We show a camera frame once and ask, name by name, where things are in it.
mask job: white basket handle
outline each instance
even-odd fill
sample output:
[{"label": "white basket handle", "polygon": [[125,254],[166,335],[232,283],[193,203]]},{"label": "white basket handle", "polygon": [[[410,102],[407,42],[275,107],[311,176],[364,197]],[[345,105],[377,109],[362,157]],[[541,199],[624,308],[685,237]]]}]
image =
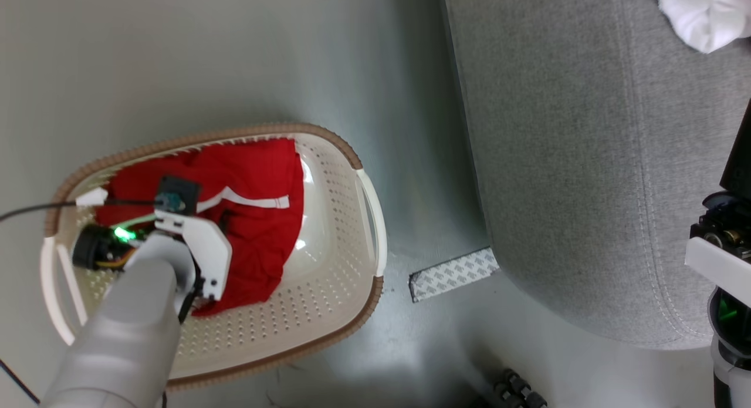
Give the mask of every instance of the white basket handle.
[{"label": "white basket handle", "polygon": [[373,219],[373,229],[375,230],[375,277],[382,277],[383,272],[386,269],[386,259],[388,258],[388,247],[386,240],[386,222],[383,219],[383,210],[381,210],[381,202],[378,201],[378,194],[373,187],[372,181],[365,173],[365,170],[358,169],[357,178],[360,180],[360,185],[363,187],[365,199],[368,202],[368,209],[370,209],[370,218]]},{"label": "white basket handle", "polygon": [[70,345],[76,339],[72,328],[68,325],[62,313],[62,302],[57,290],[57,272],[55,269],[55,237],[46,237],[40,254],[39,272],[42,282],[42,293],[45,296],[46,308],[52,324],[57,329],[66,344]]}]

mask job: beige plastic basket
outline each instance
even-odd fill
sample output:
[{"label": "beige plastic basket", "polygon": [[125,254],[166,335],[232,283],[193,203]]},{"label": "beige plastic basket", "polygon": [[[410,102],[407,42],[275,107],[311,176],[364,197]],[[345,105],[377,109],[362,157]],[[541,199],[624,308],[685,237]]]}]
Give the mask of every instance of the beige plastic basket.
[{"label": "beige plastic basket", "polygon": [[[305,208],[295,250],[285,264],[281,284],[266,303],[209,318],[188,317],[167,384],[170,390],[290,362],[364,325],[381,296],[387,250],[383,213],[360,159],[346,141],[322,127],[261,125],[105,157],[78,169],[54,196],[53,202],[75,199],[105,185],[117,170],[152,157],[271,138],[295,140],[303,162]],[[91,209],[77,207],[49,210],[46,216],[42,289],[53,324],[68,345],[116,278],[113,272],[87,271],[70,263],[70,246],[92,218]]]}]

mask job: red clothing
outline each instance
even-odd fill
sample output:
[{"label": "red clothing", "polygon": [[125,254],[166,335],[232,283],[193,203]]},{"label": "red clothing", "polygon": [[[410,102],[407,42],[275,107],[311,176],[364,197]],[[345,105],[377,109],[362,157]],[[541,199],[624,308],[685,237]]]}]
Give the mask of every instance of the red clothing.
[{"label": "red clothing", "polygon": [[[250,200],[289,197],[289,208],[261,208],[222,200],[198,215],[218,223],[228,212],[225,231],[232,245],[227,285],[222,300],[193,315],[213,315],[225,309],[268,300],[282,279],[303,219],[303,168],[293,140],[269,140],[238,145],[207,146],[177,156],[144,161],[120,170],[107,186],[110,198],[150,200],[163,176],[201,184],[199,201],[215,197],[225,187]],[[139,205],[103,205],[97,221],[105,226],[153,212]]]}]

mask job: shiny floor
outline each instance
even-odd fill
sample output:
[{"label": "shiny floor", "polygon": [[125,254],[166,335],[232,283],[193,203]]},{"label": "shiny floor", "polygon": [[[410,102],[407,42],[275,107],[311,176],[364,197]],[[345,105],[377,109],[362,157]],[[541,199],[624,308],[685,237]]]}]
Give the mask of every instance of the shiny floor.
[{"label": "shiny floor", "polygon": [[[552,406],[710,406],[706,350],[591,336],[502,272],[411,303],[411,272],[488,244],[440,0],[0,0],[0,13],[2,212],[47,200],[96,157],[257,122],[330,128],[378,190],[390,252],[365,327],[171,408],[461,407],[502,363]],[[41,224],[0,225],[0,356],[43,394],[65,347],[39,287]],[[32,406],[2,376],[0,395]]]}]

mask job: gray sofa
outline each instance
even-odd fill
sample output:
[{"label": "gray sofa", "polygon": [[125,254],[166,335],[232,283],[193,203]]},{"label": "gray sofa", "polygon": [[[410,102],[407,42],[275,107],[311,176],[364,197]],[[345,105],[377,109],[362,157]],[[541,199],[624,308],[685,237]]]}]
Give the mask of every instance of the gray sofa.
[{"label": "gray sofa", "polygon": [[493,251],[606,338],[706,346],[713,285],[684,266],[751,97],[751,45],[711,55],[655,0],[446,0]]}]

